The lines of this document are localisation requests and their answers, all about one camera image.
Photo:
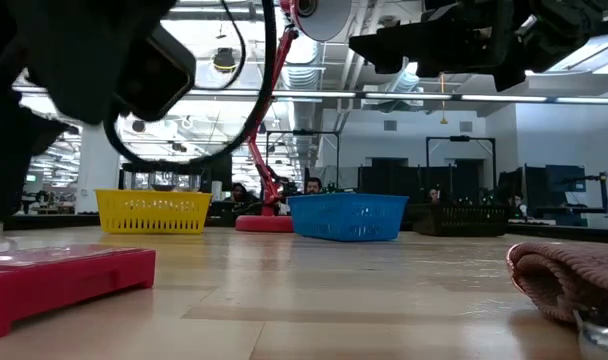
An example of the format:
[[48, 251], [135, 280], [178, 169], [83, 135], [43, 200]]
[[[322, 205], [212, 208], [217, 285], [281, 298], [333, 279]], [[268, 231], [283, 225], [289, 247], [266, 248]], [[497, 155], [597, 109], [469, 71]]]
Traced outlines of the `small red box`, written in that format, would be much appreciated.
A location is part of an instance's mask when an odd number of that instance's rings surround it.
[[0, 338], [18, 320], [127, 288], [150, 288], [152, 249], [76, 244], [0, 252]]

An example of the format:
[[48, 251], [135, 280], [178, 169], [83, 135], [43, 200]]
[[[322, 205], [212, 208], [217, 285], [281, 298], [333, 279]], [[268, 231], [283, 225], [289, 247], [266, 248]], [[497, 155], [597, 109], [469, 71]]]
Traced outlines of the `black plastic basket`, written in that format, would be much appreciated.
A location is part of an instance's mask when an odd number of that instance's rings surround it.
[[506, 233], [505, 206], [416, 204], [407, 207], [414, 232], [438, 237], [498, 237]]

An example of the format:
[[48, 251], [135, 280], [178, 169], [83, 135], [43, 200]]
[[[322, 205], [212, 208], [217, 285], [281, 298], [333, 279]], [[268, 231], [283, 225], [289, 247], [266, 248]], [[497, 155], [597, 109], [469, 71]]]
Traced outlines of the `black background gantry frame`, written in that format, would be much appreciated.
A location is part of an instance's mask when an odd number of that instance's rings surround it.
[[[475, 143], [489, 158], [446, 159], [447, 165], [432, 166], [432, 154], [446, 142]], [[425, 138], [425, 166], [422, 168], [421, 184], [425, 190], [434, 189], [459, 204], [487, 205], [493, 202], [493, 191], [497, 187], [497, 142], [492, 137], [468, 135], [428, 136]]]

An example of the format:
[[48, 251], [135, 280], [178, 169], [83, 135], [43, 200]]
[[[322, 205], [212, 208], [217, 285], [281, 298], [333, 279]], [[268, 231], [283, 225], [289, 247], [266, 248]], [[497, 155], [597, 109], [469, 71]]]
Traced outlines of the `silver ventilation duct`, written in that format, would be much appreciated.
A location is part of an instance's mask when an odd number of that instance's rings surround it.
[[417, 62], [410, 62], [408, 59], [404, 59], [401, 70], [390, 81], [379, 85], [378, 90], [386, 93], [418, 92], [417, 87], [420, 85], [420, 78], [416, 74], [417, 69]]

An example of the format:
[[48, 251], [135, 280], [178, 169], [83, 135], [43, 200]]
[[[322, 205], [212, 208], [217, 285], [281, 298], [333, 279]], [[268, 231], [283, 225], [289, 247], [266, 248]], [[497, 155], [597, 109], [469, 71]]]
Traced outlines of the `pink knitted cloth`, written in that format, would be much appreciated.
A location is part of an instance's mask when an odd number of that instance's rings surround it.
[[576, 327], [583, 360], [608, 360], [607, 243], [518, 243], [506, 263], [543, 315]]

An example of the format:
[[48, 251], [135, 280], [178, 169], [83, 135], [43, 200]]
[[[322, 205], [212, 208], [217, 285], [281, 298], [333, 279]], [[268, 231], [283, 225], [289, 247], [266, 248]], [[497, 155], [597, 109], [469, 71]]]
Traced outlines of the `hourglass with green sand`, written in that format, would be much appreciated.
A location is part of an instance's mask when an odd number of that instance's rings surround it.
[[128, 190], [150, 190], [151, 170], [146, 166], [125, 162], [121, 165], [123, 188]]

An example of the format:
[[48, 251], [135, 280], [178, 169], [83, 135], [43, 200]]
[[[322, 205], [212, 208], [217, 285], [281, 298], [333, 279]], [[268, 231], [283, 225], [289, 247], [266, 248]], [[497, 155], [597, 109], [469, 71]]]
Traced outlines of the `hourglass with blue sand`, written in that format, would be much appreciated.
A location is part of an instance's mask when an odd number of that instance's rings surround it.
[[177, 188], [178, 177], [173, 172], [155, 171], [149, 176], [149, 185], [155, 191], [170, 192]]

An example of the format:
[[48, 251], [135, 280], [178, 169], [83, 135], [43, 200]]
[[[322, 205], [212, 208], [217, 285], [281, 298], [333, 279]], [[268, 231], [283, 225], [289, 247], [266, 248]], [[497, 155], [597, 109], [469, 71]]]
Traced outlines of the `horizontal rig frame bar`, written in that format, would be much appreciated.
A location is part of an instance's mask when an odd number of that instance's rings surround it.
[[[14, 86], [14, 89], [25, 94], [42, 95], [46, 90], [36, 86]], [[234, 97], [255, 98], [255, 90], [190, 90], [186, 97]], [[347, 99], [347, 100], [402, 100], [402, 101], [440, 101], [440, 102], [492, 102], [492, 103], [535, 103], [553, 105], [604, 105], [608, 106], [608, 97], [566, 97], [566, 96], [522, 96], [522, 95], [482, 95], [456, 93], [385, 93], [364, 91], [296, 91], [276, 90], [272, 97], [286, 99]]]

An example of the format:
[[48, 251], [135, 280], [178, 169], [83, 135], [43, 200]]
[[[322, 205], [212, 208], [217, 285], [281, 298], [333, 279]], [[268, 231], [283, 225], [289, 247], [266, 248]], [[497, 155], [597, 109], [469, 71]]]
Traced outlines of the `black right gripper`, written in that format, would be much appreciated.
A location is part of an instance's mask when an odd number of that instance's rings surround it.
[[349, 48], [378, 74], [417, 64], [416, 74], [484, 73], [499, 66], [512, 37], [514, 0], [444, 0], [421, 15], [421, 29], [380, 29], [353, 36]]

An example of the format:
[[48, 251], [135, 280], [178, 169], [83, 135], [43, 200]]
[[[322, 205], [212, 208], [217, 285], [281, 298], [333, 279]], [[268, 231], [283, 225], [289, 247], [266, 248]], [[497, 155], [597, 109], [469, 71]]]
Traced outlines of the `black computer monitor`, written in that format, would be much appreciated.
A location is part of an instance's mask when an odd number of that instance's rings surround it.
[[212, 183], [219, 181], [222, 183], [223, 191], [231, 191], [233, 186], [233, 159], [231, 155], [220, 158], [203, 168], [201, 177], [201, 189], [210, 192]]

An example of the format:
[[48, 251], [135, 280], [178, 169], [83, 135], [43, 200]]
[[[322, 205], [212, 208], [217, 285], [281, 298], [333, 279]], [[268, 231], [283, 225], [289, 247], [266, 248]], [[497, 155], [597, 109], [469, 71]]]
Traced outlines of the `blue plastic basket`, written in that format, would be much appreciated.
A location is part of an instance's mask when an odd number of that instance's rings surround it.
[[400, 231], [405, 196], [328, 193], [288, 199], [294, 232], [340, 242], [390, 241]]

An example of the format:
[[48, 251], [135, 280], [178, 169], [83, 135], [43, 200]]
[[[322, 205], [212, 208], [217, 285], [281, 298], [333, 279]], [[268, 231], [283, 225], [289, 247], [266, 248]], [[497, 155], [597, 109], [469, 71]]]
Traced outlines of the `black ceiling fixture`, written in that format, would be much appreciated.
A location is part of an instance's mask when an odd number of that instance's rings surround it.
[[213, 67], [221, 73], [230, 73], [237, 68], [232, 48], [218, 48], [212, 63]]

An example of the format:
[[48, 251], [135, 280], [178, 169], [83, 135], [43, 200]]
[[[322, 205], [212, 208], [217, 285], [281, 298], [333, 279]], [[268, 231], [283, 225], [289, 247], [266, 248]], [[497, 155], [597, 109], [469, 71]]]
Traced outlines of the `yellow plastic basket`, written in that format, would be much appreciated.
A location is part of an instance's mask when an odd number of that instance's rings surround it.
[[201, 234], [212, 195], [97, 189], [100, 225], [110, 234]]

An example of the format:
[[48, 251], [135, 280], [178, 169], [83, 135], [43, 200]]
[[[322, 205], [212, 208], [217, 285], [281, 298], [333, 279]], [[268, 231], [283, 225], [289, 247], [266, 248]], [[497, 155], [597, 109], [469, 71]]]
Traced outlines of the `white building column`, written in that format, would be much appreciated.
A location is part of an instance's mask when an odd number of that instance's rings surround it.
[[96, 213], [96, 189], [118, 186], [120, 155], [110, 145], [101, 126], [84, 125], [81, 133], [80, 165], [75, 210]]

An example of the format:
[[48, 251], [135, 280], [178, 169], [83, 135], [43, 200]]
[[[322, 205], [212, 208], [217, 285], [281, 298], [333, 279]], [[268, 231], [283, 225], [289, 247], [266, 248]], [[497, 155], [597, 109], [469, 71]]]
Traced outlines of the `red desk lamp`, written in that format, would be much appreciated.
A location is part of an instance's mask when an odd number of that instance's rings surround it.
[[286, 179], [278, 176], [262, 158], [256, 144], [258, 130], [272, 105], [273, 90], [294, 40], [299, 34], [317, 42], [326, 42], [336, 37], [349, 19], [352, 0], [279, 0], [279, 7], [286, 16], [286, 25], [281, 34], [277, 33], [274, 7], [270, 6], [264, 11], [267, 16], [265, 24], [269, 27], [264, 78], [256, 106], [248, 117], [250, 124], [244, 130], [245, 140], [263, 189], [261, 211], [258, 215], [238, 216], [235, 223], [235, 229], [238, 231], [293, 231], [292, 218], [279, 213], [279, 204], [283, 199], [279, 185]]

